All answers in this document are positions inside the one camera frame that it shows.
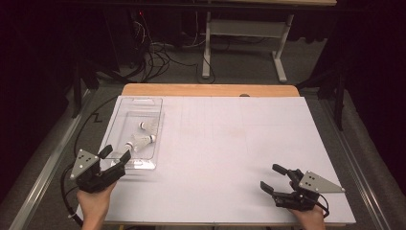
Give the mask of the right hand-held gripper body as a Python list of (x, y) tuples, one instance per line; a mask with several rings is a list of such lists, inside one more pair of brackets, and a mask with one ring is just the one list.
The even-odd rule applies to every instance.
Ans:
[(274, 192), (272, 197), (277, 207), (293, 209), (298, 211), (312, 210), (321, 194), (344, 193), (346, 190), (321, 177), (319, 174), (299, 169), (290, 170), (288, 175), (293, 192), (290, 194)]

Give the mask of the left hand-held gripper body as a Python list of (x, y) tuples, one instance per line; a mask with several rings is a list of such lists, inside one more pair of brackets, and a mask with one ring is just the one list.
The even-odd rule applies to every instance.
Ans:
[(81, 190), (93, 194), (103, 191), (124, 175), (125, 165), (120, 164), (120, 159), (114, 166), (103, 171), (98, 154), (80, 149), (70, 179), (75, 180)]

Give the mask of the clear plastic container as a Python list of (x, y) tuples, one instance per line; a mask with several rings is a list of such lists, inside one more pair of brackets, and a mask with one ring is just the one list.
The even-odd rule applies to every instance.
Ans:
[(119, 161), (120, 158), (113, 158), (113, 152), (126, 142), (132, 143), (132, 135), (150, 135), (138, 127), (140, 122), (157, 120), (159, 126), (156, 141), (140, 151), (133, 150), (131, 159), (125, 165), (128, 172), (154, 170), (157, 166), (163, 117), (162, 98), (120, 96), (101, 142), (101, 148), (111, 145), (113, 151), (101, 161), (101, 168), (106, 170)]

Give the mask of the person's left hand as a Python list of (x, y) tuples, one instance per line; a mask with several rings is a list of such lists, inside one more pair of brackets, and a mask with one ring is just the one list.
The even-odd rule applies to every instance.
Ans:
[(79, 206), (85, 220), (105, 219), (109, 209), (110, 197), (115, 187), (116, 182), (98, 193), (90, 194), (82, 190), (77, 192)]

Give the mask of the person's right hand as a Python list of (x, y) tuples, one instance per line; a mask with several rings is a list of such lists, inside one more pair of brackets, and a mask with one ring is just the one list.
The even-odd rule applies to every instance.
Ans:
[(304, 230), (326, 230), (323, 209), (315, 206), (312, 210), (298, 211), (289, 209)]

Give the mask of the black metal stand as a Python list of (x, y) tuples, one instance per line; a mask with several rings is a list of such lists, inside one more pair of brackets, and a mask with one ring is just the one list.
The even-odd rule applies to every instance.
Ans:
[(73, 68), (73, 91), (74, 91), (74, 112), (73, 118), (77, 118), (82, 106), (81, 84), (84, 83), (88, 89), (98, 89), (99, 82), (96, 77), (94, 63), (88, 59), (77, 60)]
[(334, 99), (333, 119), (339, 130), (342, 126), (342, 112), (344, 108), (344, 91), (346, 73), (342, 70), (330, 69), (304, 80), (295, 85), (298, 90), (308, 87), (318, 87), (317, 97), (322, 100)]

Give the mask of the white table sheet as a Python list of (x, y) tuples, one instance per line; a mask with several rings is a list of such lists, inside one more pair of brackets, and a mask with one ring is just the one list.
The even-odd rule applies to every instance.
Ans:
[(119, 180), (109, 223), (292, 224), (259, 186), (289, 191), (273, 165), (338, 180), (301, 97), (165, 97), (163, 110), (157, 166)]

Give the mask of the wooden table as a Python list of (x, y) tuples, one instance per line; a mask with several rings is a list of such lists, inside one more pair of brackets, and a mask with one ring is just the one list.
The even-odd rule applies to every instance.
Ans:
[(129, 83), (123, 96), (299, 97), (293, 85)]

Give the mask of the aluminium floor rail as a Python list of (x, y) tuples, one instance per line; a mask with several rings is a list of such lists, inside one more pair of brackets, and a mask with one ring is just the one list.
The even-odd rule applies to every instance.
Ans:
[(84, 91), (82, 109), (74, 116), (73, 94), (67, 94), (68, 108), (17, 177), (7, 200), (0, 205), (0, 230), (78, 230), (63, 204), (59, 179), (71, 161), (73, 139), (93, 96), (92, 90)]
[(362, 200), (368, 210), (369, 216), (372, 219), (373, 225), (376, 230), (392, 230), (389, 222), (387, 221), (385, 215), (382, 212), (380, 205), (378, 204), (376, 195), (372, 190), (366, 176), (362, 172), (354, 153), (350, 148), (348, 139), (346, 138), (343, 131), (341, 131), (335, 123), (333, 117), (332, 108), (328, 101), (320, 101), (321, 107), (327, 114), (327, 118), (334, 129), (335, 134), (338, 137), (340, 145), (344, 151), (346, 164), (350, 167), (350, 173), (354, 183), (356, 184), (357, 190), (362, 197)]

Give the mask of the white metal desk frame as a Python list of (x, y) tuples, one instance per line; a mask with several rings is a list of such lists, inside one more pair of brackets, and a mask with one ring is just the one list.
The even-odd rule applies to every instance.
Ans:
[(279, 40), (279, 48), (274, 50), (271, 55), (279, 82), (287, 83), (287, 77), (283, 69), (281, 57), (293, 19), (293, 14), (289, 14), (283, 22), (212, 19), (212, 14), (208, 12), (206, 18), (202, 78), (208, 79), (211, 76), (211, 37), (213, 35), (249, 36), (277, 38)]

